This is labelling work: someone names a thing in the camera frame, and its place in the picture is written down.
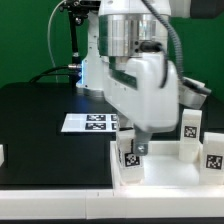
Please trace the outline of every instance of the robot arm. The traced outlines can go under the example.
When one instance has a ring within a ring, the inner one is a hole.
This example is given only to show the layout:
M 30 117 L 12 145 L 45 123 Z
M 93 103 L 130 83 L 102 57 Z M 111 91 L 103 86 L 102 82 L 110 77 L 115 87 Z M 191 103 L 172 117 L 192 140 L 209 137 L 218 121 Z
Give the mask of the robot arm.
M 72 2 L 91 10 L 100 1 Z M 97 65 L 103 74 L 105 98 L 133 122 L 133 152 L 146 155 L 152 133 L 172 131 L 177 124 L 178 76 L 195 91 L 206 93 L 206 89 L 182 77 L 181 60 L 176 71 L 165 57 L 168 30 L 175 36 L 168 23 L 169 0 L 102 0 L 98 16 L 96 57 L 104 59 Z

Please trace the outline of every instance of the white box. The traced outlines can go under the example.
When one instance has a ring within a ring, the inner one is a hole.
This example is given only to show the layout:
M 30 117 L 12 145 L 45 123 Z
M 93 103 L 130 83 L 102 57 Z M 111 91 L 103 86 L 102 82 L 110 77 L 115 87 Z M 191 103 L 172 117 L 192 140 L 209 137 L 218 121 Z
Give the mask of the white box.
M 194 163 L 198 160 L 202 111 L 185 109 L 182 117 L 179 159 Z
M 120 180 L 123 185 L 140 183 L 144 179 L 142 157 L 133 154 L 134 136 L 134 130 L 117 131 L 116 166 L 119 167 Z
M 200 185 L 199 162 L 187 164 L 180 161 L 179 144 L 176 141 L 151 141 L 149 155 L 144 157 L 145 184 L 122 186 L 116 166 L 116 143 L 111 142 L 114 193 L 119 193 L 123 199 L 125 218 L 223 217 L 224 186 Z
M 204 134 L 200 163 L 201 184 L 224 184 L 224 134 Z

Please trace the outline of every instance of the black cable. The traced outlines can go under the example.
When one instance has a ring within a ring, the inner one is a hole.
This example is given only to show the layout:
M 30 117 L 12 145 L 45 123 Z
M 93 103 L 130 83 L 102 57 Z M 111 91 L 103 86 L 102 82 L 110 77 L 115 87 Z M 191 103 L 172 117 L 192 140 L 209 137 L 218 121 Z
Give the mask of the black cable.
M 37 75 L 35 77 L 33 77 L 29 83 L 36 83 L 38 80 L 40 80 L 43 77 L 54 77 L 54 76 L 70 76 L 69 74 L 44 74 L 42 73 L 41 75 Z
M 59 71 L 59 70 L 64 70 L 64 69 L 67 69 L 67 68 L 68 68 L 67 65 L 58 66 L 58 67 L 54 67 L 54 68 L 48 69 L 48 70 L 42 72 L 41 74 L 48 74 L 48 73 L 51 73 L 51 72 L 55 72 L 55 71 Z
M 182 51 L 182 45 L 180 38 L 174 28 L 166 21 L 163 19 L 163 17 L 152 7 L 150 2 L 148 0 L 142 0 L 144 5 L 148 8 L 148 10 L 156 17 L 156 19 L 167 29 L 173 44 L 174 44 L 174 49 L 175 49 L 175 54 L 176 54 L 176 68 L 177 68 L 177 74 L 179 77 L 179 80 L 182 82 L 184 86 L 187 86 L 191 90 L 204 94 L 204 95 L 210 95 L 211 90 L 205 87 L 200 87 L 199 85 L 187 80 L 184 78 L 183 73 L 183 51 Z
M 163 57 L 164 57 L 164 73 L 163 73 L 164 75 L 163 75 L 163 80 L 161 82 L 160 88 L 164 88 L 168 79 L 168 56 L 162 45 L 160 47 L 160 50 L 163 53 Z

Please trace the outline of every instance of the black tabletop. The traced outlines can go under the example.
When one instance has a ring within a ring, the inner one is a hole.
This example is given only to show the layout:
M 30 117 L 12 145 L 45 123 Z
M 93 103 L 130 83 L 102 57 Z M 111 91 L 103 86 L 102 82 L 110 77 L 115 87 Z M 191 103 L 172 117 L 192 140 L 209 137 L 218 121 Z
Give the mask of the black tabletop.
M 180 106 L 180 120 L 183 112 Z M 224 104 L 209 97 L 203 108 L 205 131 L 224 133 Z M 15 83 L 0 89 L 0 190 L 112 188 L 109 144 L 115 134 L 63 134 L 67 113 L 116 113 L 107 102 L 78 95 L 68 84 Z M 154 140 L 178 140 L 181 122 Z M 211 219 L 48 220 L 1 223 L 223 223 Z

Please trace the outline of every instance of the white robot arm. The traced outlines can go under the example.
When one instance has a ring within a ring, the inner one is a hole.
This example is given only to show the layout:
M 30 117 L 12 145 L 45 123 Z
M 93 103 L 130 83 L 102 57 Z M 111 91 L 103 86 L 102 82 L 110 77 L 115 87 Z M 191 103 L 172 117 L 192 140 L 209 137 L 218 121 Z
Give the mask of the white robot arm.
M 143 156 L 152 133 L 175 129 L 178 78 L 198 92 L 206 90 L 182 76 L 181 44 L 168 23 L 169 0 L 75 0 L 74 4 L 88 4 L 91 9 L 96 2 L 101 4 L 98 14 L 89 15 L 89 54 L 83 62 L 81 88 L 103 91 L 106 100 L 133 123 L 133 153 Z M 175 45 L 179 43 L 176 68 L 166 57 L 168 31 Z

